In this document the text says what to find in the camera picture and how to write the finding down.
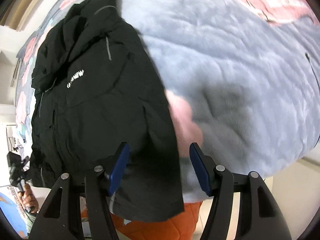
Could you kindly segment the person's left hand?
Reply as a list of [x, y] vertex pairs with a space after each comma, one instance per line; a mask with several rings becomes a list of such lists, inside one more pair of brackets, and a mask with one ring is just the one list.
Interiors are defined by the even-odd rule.
[[39, 202], [35, 198], [33, 191], [29, 184], [24, 185], [24, 192], [20, 192], [20, 202], [25, 209], [30, 213], [36, 214], [39, 210]]

